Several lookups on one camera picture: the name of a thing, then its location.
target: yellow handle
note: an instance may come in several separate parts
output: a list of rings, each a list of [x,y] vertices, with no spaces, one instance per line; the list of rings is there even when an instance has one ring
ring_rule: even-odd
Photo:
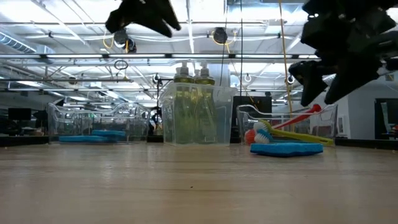
[[[293,133],[290,131],[281,131],[278,129],[272,129],[271,134],[277,134],[280,136],[288,137],[288,138],[294,138],[298,139],[301,141],[305,142],[314,142],[314,143],[320,143],[325,146],[332,146],[333,145],[333,140],[328,139],[328,138],[323,138],[323,137],[318,137],[318,136],[312,136],[310,134],[299,134],[299,133]]]

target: table surface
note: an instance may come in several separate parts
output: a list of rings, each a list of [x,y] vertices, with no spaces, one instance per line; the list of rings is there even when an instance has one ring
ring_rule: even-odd
[[[0,149],[0,223],[398,223],[398,154],[245,146]]]

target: red handle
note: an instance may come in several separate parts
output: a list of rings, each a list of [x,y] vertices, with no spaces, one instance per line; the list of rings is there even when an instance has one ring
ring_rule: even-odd
[[[304,113],[316,113],[316,112],[319,112],[321,110],[322,110],[321,106],[319,106],[318,104],[314,104],[311,109],[309,109],[308,111],[306,111]],[[294,123],[298,123],[300,121],[303,121],[303,120],[307,119],[308,117],[310,117],[311,115],[312,114],[303,114],[303,115],[297,116],[297,117],[295,117],[295,118],[293,118],[291,120],[288,120],[288,121],[286,121],[286,122],[284,122],[282,124],[275,125],[272,128],[273,129],[283,128],[284,126],[288,126],[290,124],[294,124]]]

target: orange object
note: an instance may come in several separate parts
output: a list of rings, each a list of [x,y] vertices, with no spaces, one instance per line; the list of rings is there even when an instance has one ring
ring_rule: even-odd
[[[244,133],[244,141],[246,144],[251,145],[252,143],[255,143],[254,137],[256,137],[256,132],[254,129],[250,129],[249,131],[246,131]]]
[[[319,112],[321,110],[322,110],[321,106],[319,106],[318,104],[314,104],[311,109],[309,109],[308,111],[306,111],[304,113],[316,113],[316,112]],[[288,120],[286,122],[283,122],[282,124],[275,125],[272,128],[273,129],[283,128],[284,126],[288,126],[288,125],[295,124],[295,123],[298,123],[300,121],[303,121],[303,120],[309,118],[311,115],[312,114],[303,114],[303,115],[297,116],[297,117],[295,117],[293,119],[290,119],[290,120]]]

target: clear plastic bin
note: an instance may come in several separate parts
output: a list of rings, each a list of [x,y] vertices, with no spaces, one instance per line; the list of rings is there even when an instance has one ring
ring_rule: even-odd
[[[337,105],[328,105],[317,113],[261,113],[252,105],[241,105],[236,108],[241,142],[245,143],[244,133],[253,128],[254,123],[260,119],[270,122],[272,126],[284,123],[300,115],[310,115],[307,119],[287,125],[279,130],[294,131],[300,134],[311,134],[324,138],[336,137]],[[293,140],[280,136],[272,136],[276,139]]]
[[[49,141],[69,143],[129,143],[146,141],[150,109],[121,103],[113,110],[77,110],[49,103]]]
[[[229,146],[236,88],[171,83],[160,96],[164,142]]]

